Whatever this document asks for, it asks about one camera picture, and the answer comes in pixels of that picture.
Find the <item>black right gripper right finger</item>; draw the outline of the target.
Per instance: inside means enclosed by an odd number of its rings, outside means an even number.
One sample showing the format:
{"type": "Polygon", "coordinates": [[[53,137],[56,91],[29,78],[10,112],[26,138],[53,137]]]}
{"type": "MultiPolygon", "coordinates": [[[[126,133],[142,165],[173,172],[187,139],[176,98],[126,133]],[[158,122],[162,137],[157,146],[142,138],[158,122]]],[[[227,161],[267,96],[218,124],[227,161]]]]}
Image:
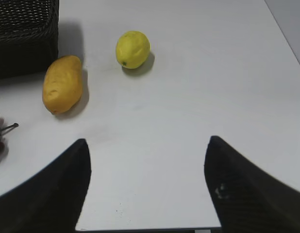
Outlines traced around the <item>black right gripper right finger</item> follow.
{"type": "Polygon", "coordinates": [[[300,192],[211,136],[204,176],[224,233],[300,233],[300,192]]]}

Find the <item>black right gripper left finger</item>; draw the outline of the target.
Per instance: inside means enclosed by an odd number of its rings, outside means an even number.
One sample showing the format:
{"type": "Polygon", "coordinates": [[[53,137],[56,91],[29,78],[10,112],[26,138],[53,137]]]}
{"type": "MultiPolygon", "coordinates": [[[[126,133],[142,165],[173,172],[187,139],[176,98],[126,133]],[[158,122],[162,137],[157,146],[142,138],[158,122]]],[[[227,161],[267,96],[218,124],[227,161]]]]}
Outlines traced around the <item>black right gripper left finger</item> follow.
{"type": "Polygon", "coordinates": [[[85,139],[0,196],[0,233],[74,233],[91,178],[85,139]]]}

